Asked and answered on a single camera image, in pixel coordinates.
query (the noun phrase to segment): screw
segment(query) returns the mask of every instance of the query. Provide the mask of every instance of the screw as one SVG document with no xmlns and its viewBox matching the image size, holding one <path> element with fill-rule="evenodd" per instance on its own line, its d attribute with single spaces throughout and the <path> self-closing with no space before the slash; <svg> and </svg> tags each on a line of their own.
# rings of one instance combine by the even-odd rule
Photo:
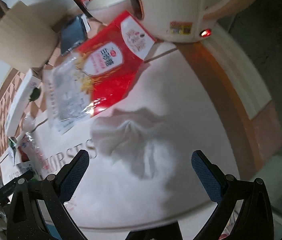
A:
<svg viewBox="0 0 282 240">
<path fill-rule="evenodd" d="M 55 175 L 54 175 L 54 174 L 50 174 L 50 175 L 48 175 L 48 176 L 46 177 L 46 179 L 47 179 L 48 181 L 52 181 L 52 180 L 55 179 Z"/>
<path fill-rule="evenodd" d="M 25 179 L 23 179 L 23 178 L 21 178 L 21 179 L 19 179 L 18 180 L 18 183 L 21 185 L 21 184 L 23 184 L 25 182 Z"/>
<path fill-rule="evenodd" d="M 228 180 L 228 181 L 234 181 L 235 177 L 232 174 L 227 174 L 225 176 L 225 179 Z"/>
<path fill-rule="evenodd" d="M 257 178 L 256 181 L 257 181 L 257 183 L 260 184 L 260 185 L 262 185 L 262 184 L 264 183 L 264 182 L 263 182 L 263 179 L 260 179 L 260 178 Z"/>
</svg>

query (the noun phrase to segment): tissue box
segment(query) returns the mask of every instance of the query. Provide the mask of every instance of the tissue box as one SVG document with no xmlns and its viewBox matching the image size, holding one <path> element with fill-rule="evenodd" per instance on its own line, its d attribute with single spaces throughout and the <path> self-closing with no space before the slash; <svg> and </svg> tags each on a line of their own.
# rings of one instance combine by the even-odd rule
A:
<svg viewBox="0 0 282 240">
<path fill-rule="evenodd" d="M 41 79 L 38 75 L 32 69 L 29 69 L 15 94 L 6 117 L 4 129 L 7 136 L 15 136 L 22 115 L 29 103 L 30 95 L 33 89 L 38 87 L 40 83 Z"/>
</svg>

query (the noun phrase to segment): blue gripper pad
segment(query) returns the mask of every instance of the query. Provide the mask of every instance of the blue gripper pad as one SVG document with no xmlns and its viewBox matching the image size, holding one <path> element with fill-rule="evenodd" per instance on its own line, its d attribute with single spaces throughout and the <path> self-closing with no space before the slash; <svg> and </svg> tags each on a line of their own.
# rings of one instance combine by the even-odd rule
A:
<svg viewBox="0 0 282 240">
<path fill-rule="evenodd" d="M 222 201 L 221 184 L 196 151 L 192 154 L 191 163 L 211 201 L 219 204 Z"/>
<path fill-rule="evenodd" d="M 76 190 L 86 169 L 89 166 L 90 158 L 88 152 L 85 150 L 80 150 L 80 152 L 81 151 L 84 151 L 84 153 L 75 163 L 75 165 L 65 177 L 65 179 L 62 181 L 62 184 L 60 186 L 59 200 L 61 203 L 70 201 L 71 197 L 74 194 L 74 191 Z"/>
</svg>

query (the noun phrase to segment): red snack bag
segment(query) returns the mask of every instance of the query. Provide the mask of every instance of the red snack bag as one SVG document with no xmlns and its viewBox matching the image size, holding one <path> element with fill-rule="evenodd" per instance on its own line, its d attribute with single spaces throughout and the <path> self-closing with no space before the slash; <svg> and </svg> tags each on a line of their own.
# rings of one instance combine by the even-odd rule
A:
<svg viewBox="0 0 282 240">
<path fill-rule="evenodd" d="M 59 66 L 45 70 L 49 123 L 59 132 L 94 116 L 127 94 L 154 38 L 123 12 Z"/>
<path fill-rule="evenodd" d="M 123 99 L 155 39 L 125 11 L 79 48 L 96 115 Z"/>
</svg>

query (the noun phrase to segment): electric kettle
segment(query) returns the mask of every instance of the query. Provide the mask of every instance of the electric kettle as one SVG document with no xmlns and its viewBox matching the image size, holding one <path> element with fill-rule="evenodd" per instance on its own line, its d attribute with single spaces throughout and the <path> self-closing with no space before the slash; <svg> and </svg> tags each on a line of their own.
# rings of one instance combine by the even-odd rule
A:
<svg viewBox="0 0 282 240">
<path fill-rule="evenodd" d="M 134 14 L 155 37 L 196 42 L 213 33 L 216 20 L 245 9 L 255 0 L 131 0 Z"/>
</svg>

